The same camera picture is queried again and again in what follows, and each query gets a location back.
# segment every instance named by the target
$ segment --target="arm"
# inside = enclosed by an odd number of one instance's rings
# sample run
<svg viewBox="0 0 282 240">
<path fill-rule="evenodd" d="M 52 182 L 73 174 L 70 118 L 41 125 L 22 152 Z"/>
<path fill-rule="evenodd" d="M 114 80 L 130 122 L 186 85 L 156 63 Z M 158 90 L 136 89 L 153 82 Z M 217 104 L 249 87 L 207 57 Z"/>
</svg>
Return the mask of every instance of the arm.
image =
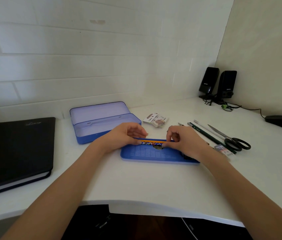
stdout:
<svg viewBox="0 0 282 240">
<path fill-rule="evenodd" d="M 282 239 L 282 209 L 240 174 L 188 126 L 171 126 L 167 143 L 203 163 L 255 240 Z"/>
<path fill-rule="evenodd" d="M 127 144 L 140 144 L 132 137 L 146 137 L 137 123 L 122 123 L 96 139 L 18 218 L 1 240 L 61 239 L 87 186 L 105 153 Z"/>
</svg>

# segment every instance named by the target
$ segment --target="scissor handle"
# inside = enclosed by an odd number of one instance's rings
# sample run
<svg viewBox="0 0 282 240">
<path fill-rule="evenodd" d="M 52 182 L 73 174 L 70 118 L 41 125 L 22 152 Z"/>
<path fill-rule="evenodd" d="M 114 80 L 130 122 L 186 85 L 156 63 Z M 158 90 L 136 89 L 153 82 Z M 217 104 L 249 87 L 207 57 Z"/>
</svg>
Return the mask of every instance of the scissor handle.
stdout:
<svg viewBox="0 0 282 240">
<path fill-rule="evenodd" d="M 224 140 L 225 145 L 227 145 L 229 148 L 231 148 L 234 151 L 240 152 L 242 150 L 242 147 L 240 143 L 236 142 L 235 140 L 231 140 L 229 138 L 226 138 Z"/>
<path fill-rule="evenodd" d="M 238 145 L 239 145 L 240 147 L 242 147 L 244 150 L 249 150 L 249 149 L 251 149 L 251 145 L 248 144 L 246 141 L 243 141 L 243 140 L 241 140 L 241 139 L 239 139 L 239 138 L 232 138 L 232 140 L 235 141 L 236 144 L 238 144 Z"/>
</svg>

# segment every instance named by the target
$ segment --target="black notebook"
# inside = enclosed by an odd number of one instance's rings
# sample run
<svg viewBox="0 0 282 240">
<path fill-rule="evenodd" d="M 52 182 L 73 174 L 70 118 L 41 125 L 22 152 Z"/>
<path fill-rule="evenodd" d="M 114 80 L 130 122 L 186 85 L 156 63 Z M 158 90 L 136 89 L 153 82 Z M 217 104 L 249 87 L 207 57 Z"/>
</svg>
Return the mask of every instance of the black notebook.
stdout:
<svg viewBox="0 0 282 240">
<path fill-rule="evenodd" d="M 0 192 L 49 177 L 54 117 L 0 123 Z"/>
</svg>

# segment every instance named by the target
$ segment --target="forearm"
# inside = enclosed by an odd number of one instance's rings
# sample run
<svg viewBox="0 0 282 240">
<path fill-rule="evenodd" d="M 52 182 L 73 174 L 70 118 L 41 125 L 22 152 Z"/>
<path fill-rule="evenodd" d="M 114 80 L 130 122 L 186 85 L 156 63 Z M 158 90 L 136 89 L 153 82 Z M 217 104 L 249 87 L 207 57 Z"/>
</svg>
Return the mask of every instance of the forearm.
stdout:
<svg viewBox="0 0 282 240">
<path fill-rule="evenodd" d="M 20 216 L 2 237 L 7 239 L 61 239 L 103 156 L 91 144 Z"/>
<path fill-rule="evenodd" d="M 282 239 L 282 209 L 243 177 L 223 155 L 213 150 L 203 157 L 203 163 L 253 239 Z"/>
</svg>

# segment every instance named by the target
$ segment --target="white pencil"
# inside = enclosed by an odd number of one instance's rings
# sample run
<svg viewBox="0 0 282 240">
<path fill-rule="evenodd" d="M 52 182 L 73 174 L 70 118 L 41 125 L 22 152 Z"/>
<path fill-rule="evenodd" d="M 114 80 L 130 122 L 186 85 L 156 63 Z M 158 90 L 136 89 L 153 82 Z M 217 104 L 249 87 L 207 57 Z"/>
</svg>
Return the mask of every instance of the white pencil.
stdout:
<svg viewBox="0 0 282 240">
<path fill-rule="evenodd" d="M 216 135 L 217 137 L 221 138 L 222 140 L 224 140 L 224 137 L 219 135 L 218 133 L 216 133 L 214 130 L 212 130 L 211 128 L 209 128 L 208 126 L 204 126 L 201 123 L 199 123 L 199 121 L 194 120 L 195 123 L 197 123 L 199 126 L 203 127 L 204 129 L 206 129 L 207 131 L 213 133 L 214 135 Z"/>
</svg>

